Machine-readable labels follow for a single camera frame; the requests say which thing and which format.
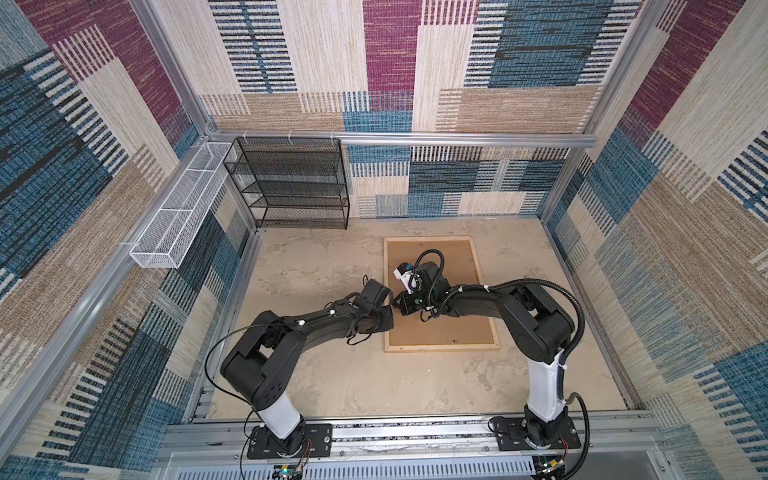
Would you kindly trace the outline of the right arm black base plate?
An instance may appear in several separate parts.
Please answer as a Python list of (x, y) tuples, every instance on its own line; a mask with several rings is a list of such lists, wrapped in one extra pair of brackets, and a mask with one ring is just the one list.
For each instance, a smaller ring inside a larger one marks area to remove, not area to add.
[(494, 416), (487, 422), (488, 429), (495, 436), (498, 449), (503, 452), (527, 450), (578, 450), (582, 441), (574, 422), (570, 417), (560, 421), (557, 429), (536, 443), (528, 432), (526, 419), (523, 417)]

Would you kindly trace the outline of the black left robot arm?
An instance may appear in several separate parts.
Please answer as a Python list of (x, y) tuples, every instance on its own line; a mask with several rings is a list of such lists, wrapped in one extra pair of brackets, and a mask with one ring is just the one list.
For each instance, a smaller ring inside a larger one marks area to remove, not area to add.
[(287, 385), (300, 356), (325, 342), (364, 339), (393, 328), (393, 295), (376, 280), (363, 290), (320, 310), (279, 316), (260, 313), (220, 365), (220, 374), (263, 423), (266, 444), (281, 455), (296, 455), (309, 444), (305, 420), (293, 406)]

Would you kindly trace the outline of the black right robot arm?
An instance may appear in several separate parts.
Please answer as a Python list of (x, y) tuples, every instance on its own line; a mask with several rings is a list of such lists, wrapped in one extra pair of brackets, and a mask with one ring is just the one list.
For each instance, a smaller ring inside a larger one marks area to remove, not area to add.
[(427, 313), (425, 321), (441, 316), (482, 316), (504, 322), (511, 338), (528, 362), (529, 390), (522, 431), (534, 448), (550, 446), (567, 419), (564, 376), (567, 358), (584, 334), (580, 318), (573, 319), (549, 294), (551, 290), (583, 310), (561, 286), (542, 279), (515, 279), (498, 285), (452, 285), (443, 275), (445, 258), (428, 249), (411, 264), (403, 262), (393, 276), (404, 290), (395, 307), (404, 316)]

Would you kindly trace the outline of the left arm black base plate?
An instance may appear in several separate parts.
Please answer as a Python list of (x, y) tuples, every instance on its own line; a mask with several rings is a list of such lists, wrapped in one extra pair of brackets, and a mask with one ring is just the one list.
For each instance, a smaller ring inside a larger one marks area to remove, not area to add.
[(265, 426), (254, 427), (246, 449), (248, 460), (277, 458), (326, 458), (331, 453), (333, 426), (330, 423), (307, 424), (301, 421), (285, 438), (279, 439)]

